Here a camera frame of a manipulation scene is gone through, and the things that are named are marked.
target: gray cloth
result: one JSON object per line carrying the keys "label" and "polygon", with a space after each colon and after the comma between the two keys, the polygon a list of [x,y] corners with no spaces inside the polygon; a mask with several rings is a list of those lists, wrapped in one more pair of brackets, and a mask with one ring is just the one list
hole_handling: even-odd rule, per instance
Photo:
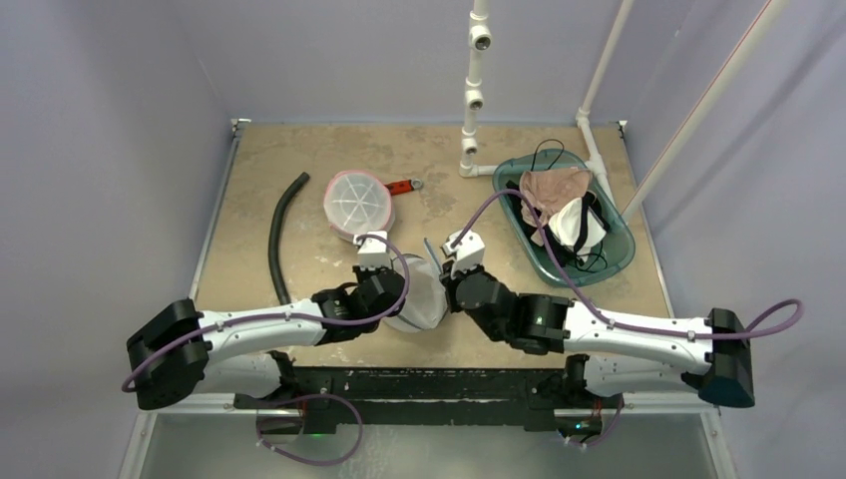
{"label": "gray cloth", "polygon": [[[520,176],[520,193],[525,195],[529,203],[541,212],[541,224],[545,227],[552,215],[588,192],[588,185],[592,178],[590,170],[580,170],[577,167],[523,172]],[[524,222],[529,225],[535,224],[526,203],[523,203],[522,213]],[[538,232],[532,234],[532,241],[537,245],[543,244]]]}

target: black hose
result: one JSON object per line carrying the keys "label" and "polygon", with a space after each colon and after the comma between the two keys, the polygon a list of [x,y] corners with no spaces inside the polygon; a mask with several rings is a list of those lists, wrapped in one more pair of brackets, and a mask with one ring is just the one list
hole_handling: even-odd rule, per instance
{"label": "black hose", "polygon": [[285,280],[282,278],[282,265],[279,262],[279,240],[282,238],[282,222],[285,219],[285,212],[288,209],[293,197],[302,189],[302,187],[311,178],[308,173],[303,172],[297,177],[293,183],[290,184],[279,203],[276,204],[276,210],[273,211],[273,220],[270,222],[270,241],[267,245],[267,261],[270,266],[270,278],[273,279],[273,289],[276,290],[276,297],[279,299],[279,304],[290,303],[290,295],[288,288],[285,287]]}

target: table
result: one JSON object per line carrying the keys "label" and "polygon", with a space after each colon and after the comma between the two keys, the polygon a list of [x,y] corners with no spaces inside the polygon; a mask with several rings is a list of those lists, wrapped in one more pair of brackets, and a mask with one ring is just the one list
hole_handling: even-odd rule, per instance
{"label": "table", "polygon": [[[594,128],[618,206],[634,193],[626,147],[616,128]],[[579,130],[560,127],[482,127],[477,163],[499,164],[531,154],[557,138],[586,159]],[[291,205],[281,240],[282,269],[294,300],[353,279],[355,248],[333,234],[322,209],[329,180],[361,169],[388,183],[423,180],[422,190],[394,198],[390,239],[403,251],[424,255],[423,238],[439,246],[459,230],[492,192],[491,178],[458,175],[461,129],[456,126],[249,125],[243,131],[225,187],[197,293],[201,309],[242,310],[277,305],[267,268],[267,237],[282,192],[303,171],[311,181]],[[643,220],[630,224],[636,253],[614,277],[585,288],[603,308],[667,316],[667,306]],[[485,268],[509,289],[573,296],[536,276],[498,203],[474,226],[486,244]],[[385,324],[344,343],[282,349],[297,365],[555,368],[559,354],[534,356],[487,339],[465,314],[451,314],[434,330],[403,333]]]}

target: white fabric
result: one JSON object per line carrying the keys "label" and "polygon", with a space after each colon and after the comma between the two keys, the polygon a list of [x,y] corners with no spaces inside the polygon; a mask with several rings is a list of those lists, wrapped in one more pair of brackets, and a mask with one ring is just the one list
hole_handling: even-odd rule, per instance
{"label": "white fabric", "polygon": [[[559,212],[550,217],[549,225],[556,241],[572,250],[582,226],[582,199],[577,198],[567,203]],[[597,220],[593,210],[588,211],[588,237],[582,249],[575,251],[576,256],[583,258],[605,236],[606,231],[602,223]]]}

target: green plastic basket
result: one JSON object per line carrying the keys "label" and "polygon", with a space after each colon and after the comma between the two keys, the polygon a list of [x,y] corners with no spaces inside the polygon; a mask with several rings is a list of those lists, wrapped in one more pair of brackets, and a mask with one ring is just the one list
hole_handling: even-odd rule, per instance
{"label": "green plastic basket", "polygon": [[[561,151],[550,149],[538,152],[535,161],[535,171],[545,170],[559,155],[559,153],[561,153],[561,157],[553,164],[554,169],[570,167],[579,167],[582,169],[586,168],[585,163],[573,153],[568,152],[567,150]],[[531,167],[532,155],[527,155],[521,158],[512,158],[511,160],[504,162],[497,168],[496,172],[494,172],[494,190],[497,192],[505,190],[507,188],[506,183],[508,181],[519,184],[520,175],[522,175],[523,172],[527,172]],[[594,284],[604,279],[608,279],[628,266],[629,263],[632,262],[632,258],[635,257],[635,238],[632,236],[632,232],[629,230],[629,227],[626,226],[626,222],[624,222],[620,217],[620,213],[618,213],[617,209],[614,205],[612,205],[603,189],[600,188],[596,179],[591,181],[589,189],[599,198],[600,203],[603,206],[605,219],[611,226],[611,230],[606,234],[602,241],[602,255],[607,264],[602,262],[600,259],[599,263],[594,264],[589,271],[578,270],[571,264],[565,265],[567,275],[573,280],[576,286],[587,286],[589,284]],[[526,251],[526,255],[532,262],[532,266],[535,268],[538,276],[540,276],[541,279],[548,284],[567,287],[567,284],[559,276],[553,266],[553,262],[550,260],[544,247],[534,244],[523,234],[523,230],[520,228],[519,219],[512,213],[508,199],[506,197],[500,197],[499,200],[500,205],[502,205],[503,211],[505,212],[505,216],[508,217],[508,221],[511,223],[514,233],[520,240],[520,244],[523,245],[523,250]],[[600,253],[600,246],[595,246],[592,252]]]}

